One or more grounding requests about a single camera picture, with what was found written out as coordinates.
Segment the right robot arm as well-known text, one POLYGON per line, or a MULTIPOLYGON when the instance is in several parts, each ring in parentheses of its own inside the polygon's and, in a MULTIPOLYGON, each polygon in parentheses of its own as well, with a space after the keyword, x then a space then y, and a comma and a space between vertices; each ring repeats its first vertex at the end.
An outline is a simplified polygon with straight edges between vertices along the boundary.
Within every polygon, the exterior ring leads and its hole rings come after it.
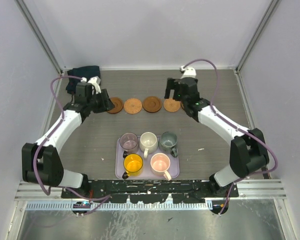
POLYGON ((186 114, 225 140, 230 146, 229 164, 209 177, 209 191, 221 197, 227 186, 243 179, 269 163, 265 139, 258 128, 248 129, 221 114, 210 101, 200 97, 198 80, 193 77, 168 78, 164 98, 181 102, 186 114))

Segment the woven rattan coaster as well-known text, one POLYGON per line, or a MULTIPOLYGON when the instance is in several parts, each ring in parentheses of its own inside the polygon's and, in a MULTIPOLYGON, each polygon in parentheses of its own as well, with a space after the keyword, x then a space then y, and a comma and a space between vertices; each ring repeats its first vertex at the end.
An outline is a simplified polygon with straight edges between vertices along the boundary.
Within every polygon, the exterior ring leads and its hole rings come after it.
POLYGON ((164 100, 163 107, 166 111, 175 113, 181 108, 181 103, 172 98, 168 98, 164 100))
POLYGON ((130 98, 124 102, 123 108, 126 113, 134 115, 134 114, 139 113, 142 110, 143 105, 139 99, 130 98))

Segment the grey-green mug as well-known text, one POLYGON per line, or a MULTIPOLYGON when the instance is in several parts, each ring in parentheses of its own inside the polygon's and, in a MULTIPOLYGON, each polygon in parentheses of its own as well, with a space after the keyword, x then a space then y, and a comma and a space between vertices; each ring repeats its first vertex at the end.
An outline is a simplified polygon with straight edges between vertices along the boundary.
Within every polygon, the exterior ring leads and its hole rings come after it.
POLYGON ((163 153, 170 154, 174 158, 177 158, 179 155, 177 150, 177 143, 177 135, 173 132, 167 131, 161 135, 158 146, 163 153))

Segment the wooden coaster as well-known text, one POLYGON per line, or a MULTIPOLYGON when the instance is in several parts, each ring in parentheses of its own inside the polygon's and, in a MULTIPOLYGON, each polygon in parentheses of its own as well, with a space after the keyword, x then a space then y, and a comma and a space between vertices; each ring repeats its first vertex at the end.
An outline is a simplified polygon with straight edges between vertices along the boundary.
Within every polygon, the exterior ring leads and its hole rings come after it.
POLYGON ((146 112, 156 113, 162 108, 162 102, 156 96, 148 96, 143 100, 142 106, 146 112))
POLYGON ((184 101, 180 102, 181 108, 186 111, 187 107, 186 107, 186 103, 184 101))
POLYGON ((119 97, 111 97, 110 100, 113 103, 114 108, 107 111, 107 113, 109 113, 109 114, 119 113, 124 107, 124 103, 123 103, 122 99, 119 97))

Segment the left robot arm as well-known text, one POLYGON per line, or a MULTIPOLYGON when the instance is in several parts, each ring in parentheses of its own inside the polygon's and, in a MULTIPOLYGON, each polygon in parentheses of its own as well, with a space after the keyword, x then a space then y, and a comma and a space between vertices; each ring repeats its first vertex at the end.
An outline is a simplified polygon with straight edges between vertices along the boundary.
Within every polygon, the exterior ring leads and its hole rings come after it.
POLYGON ((108 91, 81 82, 76 85, 74 100, 62 107, 58 120, 35 143, 26 143, 21 150, 22 178, 25 182, 48 187, 68 187, 78 198, 90 193, 88 177, 66 170, 59 152, 91 113, 103 113, 114 108, 108 91))

